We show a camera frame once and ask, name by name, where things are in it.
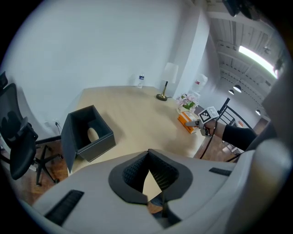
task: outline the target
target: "desk lamp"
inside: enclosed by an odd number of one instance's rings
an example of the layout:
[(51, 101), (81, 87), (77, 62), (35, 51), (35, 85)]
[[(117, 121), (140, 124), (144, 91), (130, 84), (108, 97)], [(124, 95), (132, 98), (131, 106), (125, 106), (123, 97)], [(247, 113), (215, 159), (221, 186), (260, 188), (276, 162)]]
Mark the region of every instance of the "desk lamp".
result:
[(168, 98), (165, 96), (165, 91), (168, 82), (175, 83), (176, 77), (177, 77), (177, 72), (178, 72), (178, 65), (173, 64), (173, 63), (167, 63), (165, 66), (165, 69), (162, 74), (162, 80), (166, 81), (164, 90), (161, 94), (157, 94), (156, 98), (161, 100), (161, 101), (166, 101)]

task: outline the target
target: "wooden desk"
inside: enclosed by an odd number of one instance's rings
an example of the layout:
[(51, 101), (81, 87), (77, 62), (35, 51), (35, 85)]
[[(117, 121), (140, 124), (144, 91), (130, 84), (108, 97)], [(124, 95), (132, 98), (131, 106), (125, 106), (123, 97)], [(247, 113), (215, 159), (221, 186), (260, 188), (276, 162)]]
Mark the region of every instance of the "wooden desk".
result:
[[(94, 105), (114, 132), (116, 146), (92, 162), (77, 157), (72, 173), (80, 168), (148, 149), (162, 149), (186, 157), (194, 157), (205, 137), (200, 131), (189, 134), (179, 122), (174, 99), (160, 101), (154, 87), (129, 86), (85, 89), (77, 110)], [(151, 200), (160, 193), (149, 173), (143, 193)]]

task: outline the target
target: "fluorescent light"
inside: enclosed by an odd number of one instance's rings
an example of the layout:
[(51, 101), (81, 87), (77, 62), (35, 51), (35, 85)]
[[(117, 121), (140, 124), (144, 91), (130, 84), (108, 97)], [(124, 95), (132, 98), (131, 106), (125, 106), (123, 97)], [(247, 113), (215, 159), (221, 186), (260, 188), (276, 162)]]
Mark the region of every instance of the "fluorescent light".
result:
[(245, 48), (243, 46), (239, 47), (239, 52), (245, 54), (246, 56), (250, 57), (254, 61), (258, 62), (261, 66), (263, 66), (265, 69), (268, 70), (275, 78), (277, 78), (277, 75), (274, 72), (274, 67), (271, 65), (268, 61), (266, 61), (264, 58), (259, 56), (258, 54), (252, 52), (248, 48)]
[(241, 87), (239, 85), (235, 85), (233, 87), (236, 91), (238, 91), (239, 93), (241, 93)]

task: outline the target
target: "potted plant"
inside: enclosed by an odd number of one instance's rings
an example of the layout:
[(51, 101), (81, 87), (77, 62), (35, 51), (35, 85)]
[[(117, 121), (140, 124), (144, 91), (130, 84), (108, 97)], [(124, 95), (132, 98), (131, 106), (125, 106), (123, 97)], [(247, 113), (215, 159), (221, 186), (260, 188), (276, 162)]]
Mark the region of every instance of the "potted plant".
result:
[(177, 104), (179, 105), (176, 109), (180, 114), (181, 112), (191, 112), (194, 113), (195, 108), (198, 106), (197, 98), (192, 94), (182, 94), (176, 99)]

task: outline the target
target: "gold lamp base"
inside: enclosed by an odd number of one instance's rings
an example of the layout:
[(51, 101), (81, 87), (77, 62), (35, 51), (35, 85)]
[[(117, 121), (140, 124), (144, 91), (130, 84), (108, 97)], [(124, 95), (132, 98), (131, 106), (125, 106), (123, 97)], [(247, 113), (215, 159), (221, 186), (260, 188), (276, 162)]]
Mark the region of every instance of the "gold lamp base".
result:
[(161, 101), (166, 101), (168, 98), (165, 96), (165, 91), (166, 91), (166, 87), (167, 87), (167, 84), (168, 84), (168, 81), (166, 81), (166, 84), (165, 84), (165, 87), (164, 87), (164, 90), (163, 90), (163, 93), (161, 94), (157, 94), (156, 95), (156, 98), (161, 100)]

